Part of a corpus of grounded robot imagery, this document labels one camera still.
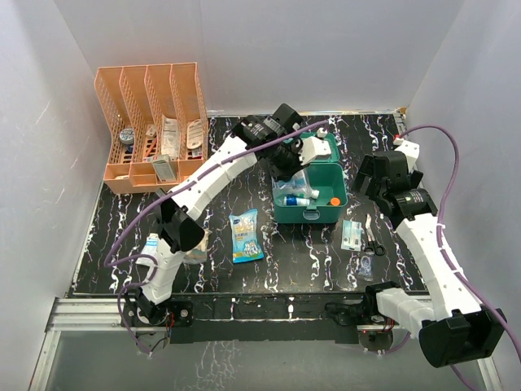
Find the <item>clear bag with blue tube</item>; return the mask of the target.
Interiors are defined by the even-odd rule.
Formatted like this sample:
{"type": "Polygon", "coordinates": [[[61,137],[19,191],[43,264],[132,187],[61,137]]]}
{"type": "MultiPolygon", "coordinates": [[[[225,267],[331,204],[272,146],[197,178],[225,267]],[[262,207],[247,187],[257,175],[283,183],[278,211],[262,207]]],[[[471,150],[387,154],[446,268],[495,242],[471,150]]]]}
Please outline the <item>clear bag with blue tube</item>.
{"type": "Polygon", "coordinates": [[[298,171],[288,181],[272,180],[272,193],[274,198],[279,196],[297,196],[310,199],[313,189],[309,184],[309,176],[305,169],[298,171]]]}

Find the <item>small blue white bottle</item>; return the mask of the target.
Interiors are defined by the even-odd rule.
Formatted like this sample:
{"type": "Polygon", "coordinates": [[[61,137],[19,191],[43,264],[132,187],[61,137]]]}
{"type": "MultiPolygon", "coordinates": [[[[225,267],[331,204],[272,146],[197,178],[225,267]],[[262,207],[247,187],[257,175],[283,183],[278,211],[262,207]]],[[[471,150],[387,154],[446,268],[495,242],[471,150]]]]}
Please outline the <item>small blue white bottle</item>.
{"type": "Polygon", "coordinates": [[[310,199],[295,196],[295,195],[285,195],[282,199],[282,204],[284,206],[304,206],[307,207],[311,204],[310,199]]]}

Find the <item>teal medicine kit box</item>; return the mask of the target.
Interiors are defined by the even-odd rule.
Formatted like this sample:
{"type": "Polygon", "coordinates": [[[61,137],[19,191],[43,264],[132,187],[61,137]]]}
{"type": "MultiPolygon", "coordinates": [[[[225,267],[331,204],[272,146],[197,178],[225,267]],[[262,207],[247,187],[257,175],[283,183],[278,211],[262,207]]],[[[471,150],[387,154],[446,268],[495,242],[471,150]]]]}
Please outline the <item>teal medicine kit box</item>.
{"type": "Polygon", "coordinates": [[[274,220],[280,224],[333,224],[348,203],[344,169],[339,163],[335,136],[322,141],[331,150],[319,156],[289,181],[272,181],[274,220]]]}

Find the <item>blue cotton swab bag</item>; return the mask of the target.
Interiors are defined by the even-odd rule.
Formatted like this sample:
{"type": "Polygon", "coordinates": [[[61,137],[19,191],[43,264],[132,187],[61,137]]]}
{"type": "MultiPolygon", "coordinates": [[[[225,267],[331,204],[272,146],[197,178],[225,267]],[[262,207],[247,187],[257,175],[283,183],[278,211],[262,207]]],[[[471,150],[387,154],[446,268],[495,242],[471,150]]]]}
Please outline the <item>blue cotton swab bag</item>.
{"type": "Polygon", "coordinates": [[[229,216],[234,264],[258,261],[264,257],[257,238],[257,214],[256,209],[250,209],[240,215],[229,216]]]}

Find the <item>white disinfectant bottle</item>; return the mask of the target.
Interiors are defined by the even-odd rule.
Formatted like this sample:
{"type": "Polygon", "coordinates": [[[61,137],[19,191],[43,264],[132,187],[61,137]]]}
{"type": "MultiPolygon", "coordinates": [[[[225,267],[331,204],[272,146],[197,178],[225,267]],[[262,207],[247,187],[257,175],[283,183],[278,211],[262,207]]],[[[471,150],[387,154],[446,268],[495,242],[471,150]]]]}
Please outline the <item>white disinfectant bottle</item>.
{"type": "Polygon", "coordinates": [[[320,191],[318,189],[308,188],[304,192],[304,198],[316,200],[319,197],[320,191]]]}

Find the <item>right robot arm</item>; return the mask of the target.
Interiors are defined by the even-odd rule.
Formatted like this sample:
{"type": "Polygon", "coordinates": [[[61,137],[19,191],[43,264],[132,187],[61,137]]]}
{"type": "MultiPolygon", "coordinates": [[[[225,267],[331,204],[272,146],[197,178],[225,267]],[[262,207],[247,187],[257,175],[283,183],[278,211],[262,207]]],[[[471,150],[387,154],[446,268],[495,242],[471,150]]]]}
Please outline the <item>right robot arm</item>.
{"type": "Polygon", "coordinates": [[[501,310],[490,310],[457,277],[455,262],[443,255],[448,247],[436,235],[438,209],[419,186],[422,173],[409,167],[400,150],[364,157],[352,189],[364,191],[390,220],[393,230],[412,253],[427,286],[426,305],[409,296],[397,283],[366,288],[360,313],[372,323],[397,321],[418,339],[433,367],[446,367],[492,355],[505,328],[501,310]]]}

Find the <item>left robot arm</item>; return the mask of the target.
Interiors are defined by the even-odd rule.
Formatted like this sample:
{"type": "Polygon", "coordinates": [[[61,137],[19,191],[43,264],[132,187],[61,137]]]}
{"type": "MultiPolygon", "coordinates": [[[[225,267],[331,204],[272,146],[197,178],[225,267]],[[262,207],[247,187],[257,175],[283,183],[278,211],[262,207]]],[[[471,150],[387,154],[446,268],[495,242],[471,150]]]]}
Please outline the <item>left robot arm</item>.
{"type": "Polygon", "coordinates": [[[302,170],[302,140],[275,141],[302,128],[304,119],[287,104],[272,116],[245,116],[232,128],[223,144],[185,182],[171,189],[171,196],[155,207],[158,240],[149,261],[144,286],[135,294],[138,312],[151,325],[168,315],[166,301],[185,255],[204,238],[198,223],[202,212],[243,171],[266,160],[276,178],[289,179],[302,170]]]}

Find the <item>teal white flat packet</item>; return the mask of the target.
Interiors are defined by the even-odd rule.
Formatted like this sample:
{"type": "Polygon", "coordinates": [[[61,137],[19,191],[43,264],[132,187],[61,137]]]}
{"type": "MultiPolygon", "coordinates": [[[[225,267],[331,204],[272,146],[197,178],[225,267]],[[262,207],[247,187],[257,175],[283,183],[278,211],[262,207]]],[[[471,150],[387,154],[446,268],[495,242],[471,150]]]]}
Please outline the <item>teal white flat packet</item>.
{"type": "Polygon", "coordinates": [[[341,248],[359,252],[361,250],[362,227],[360,222],[343,220],[341,248]]]}

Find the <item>black scissors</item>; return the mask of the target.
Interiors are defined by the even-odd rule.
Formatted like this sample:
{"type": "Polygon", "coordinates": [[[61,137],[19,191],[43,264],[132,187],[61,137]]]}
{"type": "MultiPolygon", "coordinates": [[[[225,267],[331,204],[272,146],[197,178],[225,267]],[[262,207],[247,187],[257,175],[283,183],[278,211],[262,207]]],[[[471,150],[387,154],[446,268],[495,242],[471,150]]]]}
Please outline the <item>black scissors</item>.
{"type": "Polygon", "coordinates": [[[371,216],[369,214],[366,214],[365,232],[367,241],[365,246],[365,252],[369,255],[375,255],[377,257],[384,256],[386,254],[386,249],[375,238],[374,232],[371,228],[371,223],[371,216]]]}

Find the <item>clear small packet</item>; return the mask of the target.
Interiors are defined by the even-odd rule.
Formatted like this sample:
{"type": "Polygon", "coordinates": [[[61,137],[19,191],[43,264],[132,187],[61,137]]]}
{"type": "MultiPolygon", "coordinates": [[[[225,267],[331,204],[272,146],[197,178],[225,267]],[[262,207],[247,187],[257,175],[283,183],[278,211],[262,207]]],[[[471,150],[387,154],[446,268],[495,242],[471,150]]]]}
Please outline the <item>clear small packet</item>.
{"type": "Polygon", "coordinates": [[[364,279],[365,281],[373,281],[374,273],[373,273],[373,260],[374,255],[364,255],[360,258],[357,275],[359,278],[364,279]]]}

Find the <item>white paper packet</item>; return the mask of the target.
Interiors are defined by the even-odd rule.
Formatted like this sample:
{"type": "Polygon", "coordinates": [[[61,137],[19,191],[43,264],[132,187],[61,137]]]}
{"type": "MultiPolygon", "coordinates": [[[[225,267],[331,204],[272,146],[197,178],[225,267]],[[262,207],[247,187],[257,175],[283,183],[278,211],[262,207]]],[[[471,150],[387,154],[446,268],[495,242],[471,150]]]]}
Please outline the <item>white paper packet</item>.
{"type": "Polygon", "coordinates": [[[161,154],[168,155],[171,160],[177,160],[180,150],[180,130],[177,119],[166,116],[163,116],[162,119],[161,154]]]}

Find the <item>white stapler box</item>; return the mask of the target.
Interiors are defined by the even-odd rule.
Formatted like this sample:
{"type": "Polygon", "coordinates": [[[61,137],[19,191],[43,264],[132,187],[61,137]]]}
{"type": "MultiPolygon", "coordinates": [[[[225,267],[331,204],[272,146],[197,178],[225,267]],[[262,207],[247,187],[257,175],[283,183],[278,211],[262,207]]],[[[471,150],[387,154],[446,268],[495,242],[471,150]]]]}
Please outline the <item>white stapler box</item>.
{"type": "Polygon", "coordinates": [[[159,182],[174,182],[176,180],[169,155],[153,156],[151,163],[159,182]]]}

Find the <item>beige gauze packet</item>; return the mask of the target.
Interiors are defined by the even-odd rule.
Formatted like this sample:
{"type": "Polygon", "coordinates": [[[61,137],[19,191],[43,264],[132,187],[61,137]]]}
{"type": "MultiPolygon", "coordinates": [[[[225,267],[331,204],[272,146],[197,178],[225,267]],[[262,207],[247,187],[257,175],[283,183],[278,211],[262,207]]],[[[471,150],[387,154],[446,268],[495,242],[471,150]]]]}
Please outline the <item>beige gauze packet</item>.
{"type": "Polygon", "coordinates": [[[183,263],[187,265],[197,265],[207,261],[208,257],[208,240],[212,234],[210,230],[204,231],[204,237],[201,241],[191,250],[186,252],[183,257],[183,263]]]}

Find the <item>peach plastic file organizer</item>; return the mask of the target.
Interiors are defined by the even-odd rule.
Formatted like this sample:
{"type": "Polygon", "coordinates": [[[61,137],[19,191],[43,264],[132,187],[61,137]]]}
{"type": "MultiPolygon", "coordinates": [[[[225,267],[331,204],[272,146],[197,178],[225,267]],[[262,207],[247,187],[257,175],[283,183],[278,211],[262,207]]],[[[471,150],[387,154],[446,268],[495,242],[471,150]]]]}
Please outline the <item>peach plastic file organizer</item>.
{"type": "Polygon", "coordinates": [[[99,68],[94,79],[112,144],[103,181],[115,194],[168,190],[188,179],[208,158],[208,141],[186,147],[190,122],[200,119],[208,136],[208,117],[197,63],[148,64],[99,68]],[[170,164],[174,182],[159,182],[151,159],[161,154],[163,119],[177,119],[180,150],[170,164]],[[125,147],[119,132],[132,127],[135,142],[125,147]]]}

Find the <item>round blue white tin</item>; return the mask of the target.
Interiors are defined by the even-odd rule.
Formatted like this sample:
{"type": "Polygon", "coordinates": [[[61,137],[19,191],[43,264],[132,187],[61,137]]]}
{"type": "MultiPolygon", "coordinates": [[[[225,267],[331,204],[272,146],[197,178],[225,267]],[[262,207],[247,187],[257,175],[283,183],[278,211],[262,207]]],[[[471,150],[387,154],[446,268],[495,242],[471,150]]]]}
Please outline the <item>round blue white tin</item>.
{"type": "Polygon", "coordinates": [[[132,127],[122,129],[118,134],[120,142],[125,147],[132,147],[135,142],[135,133],[132,127]]]}

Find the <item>white blue mask packet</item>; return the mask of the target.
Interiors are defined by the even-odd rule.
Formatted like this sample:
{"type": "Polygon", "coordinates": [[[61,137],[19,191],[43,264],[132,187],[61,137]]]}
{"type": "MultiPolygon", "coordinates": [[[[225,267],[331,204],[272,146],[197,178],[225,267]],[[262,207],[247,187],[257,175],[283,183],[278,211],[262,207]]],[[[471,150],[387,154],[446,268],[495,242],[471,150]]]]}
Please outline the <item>white blue mask packet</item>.
{"type": "Polygon", "coordinates": [[[141,251],[141,257],[139,257],[135,263],[140,266],[153,267],[155,263],[150,257],[157,258],[158,242],[159,236],[156,233],[150,233],[141,251]]]}

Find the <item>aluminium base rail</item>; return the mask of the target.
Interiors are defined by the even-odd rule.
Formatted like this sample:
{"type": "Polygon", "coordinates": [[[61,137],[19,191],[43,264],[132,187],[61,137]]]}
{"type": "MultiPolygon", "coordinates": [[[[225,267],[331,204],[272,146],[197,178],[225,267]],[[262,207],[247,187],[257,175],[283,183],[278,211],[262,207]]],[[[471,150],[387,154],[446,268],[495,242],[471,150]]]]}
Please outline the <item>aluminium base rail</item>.
{"type": "Polygon", "coordinates": [[[147,321],[133,299],[64,298],[55,300],[29,388],[43,390],[50,377],[60,337],[65,332],[156,334],[164,345],[211,340],[361,341],[377,354],[392,352],[402,341],[392,333],[404,328],[396,319],[361,313],[360,294],[177,294],[147,321]]]}

